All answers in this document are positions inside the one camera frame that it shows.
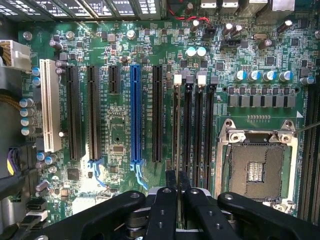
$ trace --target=motherboard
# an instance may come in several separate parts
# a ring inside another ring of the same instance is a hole
[[[293,133],[320,66],[318,16],[269,25],[193,13],[20,24],[32,61],[23,97],[34,102],[23,134],[36,145],[49,224],[148,194],[167,170],[215,198],[236,192],[297,215],[304,134]]]

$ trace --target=white pci slot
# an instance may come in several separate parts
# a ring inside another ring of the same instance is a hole
[[[40,59],[40,78],[44,151],[56,152],[62,148],[62,143],[59,137],[61,131],[59,77],[56,74],[54,61]]]

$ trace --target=ram slot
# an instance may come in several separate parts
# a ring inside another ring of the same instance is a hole
[[[97,161],[101,159],[101,121],[99,101],[99,69],[95,66],[87,67],[87,108],[88,108],[88,139],[89,158]]]
[[[162,133],[163,133],[163,79],[162,66],[153,66],[152,69],[152,124],[153,124],[153,146],[152,160],[153,162],[161,162],[162,160]]]
[[[211,182],[211,158],[212,158],[212,139],[213,139],[213,117],[214,117],[214,96],[216,86],[211,84],[207,86],[206,91],[206,118],[205,118],[205,136],[204,136],[204,188],[209,191]]]
[[[193,160],[193,187],[200,184],[201,145],[202,145],[202,107],[203,89],[197,87],[194,96],[194,160]]]
[[[81,143],[79,72],[77,66],[68,66],[66,68],[65,80],[69,154],[71,160],[77,161],[83,157]]]

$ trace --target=blue pcie slot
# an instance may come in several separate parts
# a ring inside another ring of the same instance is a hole
[[[142,86],[141,86],[141,69],[140,65],[135,64],[130,68],[130,107],[131,107],[131,161],[130,170],[135,172],[137,182],[148,189],[143,182],[142,166],[142,131],[141,131],[141,100],[142,100]]]

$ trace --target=pci slot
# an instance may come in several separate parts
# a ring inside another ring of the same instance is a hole
[[[120,76],[120,68],[118,66],[108,67],[108,81],[109,81],[109,93],[120,94],[121,93],[121,76]]]
[[[152,124],[153,124],[153,162],[162,160],[162,133],[163,133],[163,79],[162,66],[153,66],[152,69]]]
[[[40,59],[42,130],[45,152],[56,152],[62,148],[59,137],[61,131],[59,79],[55,71],[54,61]]]
[[[201,166],[201,145],[202,145],[202,107],[203,91],[197,87],[194,96],[194,160],[193,160],[193,187],[197,188],[200,184]]]
[[[204,135],[204,185],[205,189],[211,190],[211,158],[212,158],[212,139],[213,139],[213,117],[214,117],[214,96],[216,86],[210,84],[206,89],[206,118]]]
[[[88,139],[89,158],[97,161],[101,158],[101,121],[99,101],[99,69],[87,67],[87,108],[88,108]]]
[[[65,80],[69,154],[71,160],[77,161],[83,157],[81,143],[79,73],[77,66],[68,66],[66,68]]]

